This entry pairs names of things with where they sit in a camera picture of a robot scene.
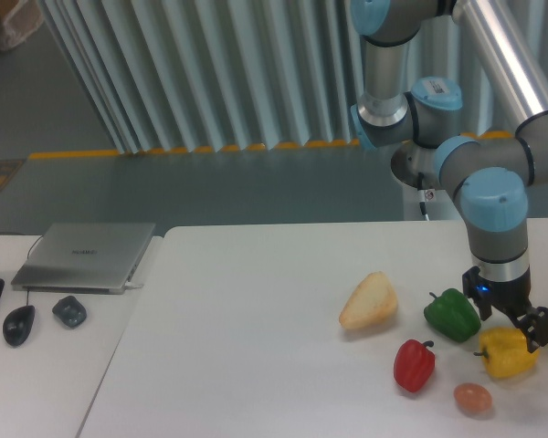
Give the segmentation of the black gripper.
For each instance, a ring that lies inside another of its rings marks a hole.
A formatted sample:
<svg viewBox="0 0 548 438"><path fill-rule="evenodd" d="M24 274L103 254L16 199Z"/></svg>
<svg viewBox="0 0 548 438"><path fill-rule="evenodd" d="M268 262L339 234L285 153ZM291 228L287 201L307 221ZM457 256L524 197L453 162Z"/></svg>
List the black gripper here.
<svg viewBox="0 0 548 438"><path fill-rule="evenodd" d="M530 269L509 281L493 281L482 277L474 266L463 274L462 287L481 321L487 320L495 308L522 332L529 352L548 344L548 308L532 306Z"/></svg>

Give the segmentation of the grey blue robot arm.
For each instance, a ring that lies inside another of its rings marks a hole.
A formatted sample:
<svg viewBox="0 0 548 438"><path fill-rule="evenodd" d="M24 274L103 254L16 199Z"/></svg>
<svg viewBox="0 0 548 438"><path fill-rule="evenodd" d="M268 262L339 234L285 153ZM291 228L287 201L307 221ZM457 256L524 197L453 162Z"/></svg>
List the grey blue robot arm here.
<svg viewBox="0 0 548 438"><path fill-rule="evenodd" d="M526 188L548 183L548 81L502 1L353 1L365 45L364 91L351 109L368 149L402 143L412 151L402 181L445 191L467 229L472 267L466 297L481 319L498 310L528 351L548 343L548 308L529 299ZM460 131L459 86L439 77L404 87L410 41L422 24L450 16L469 37L497 93L512 135L476 140Z"/></svg>

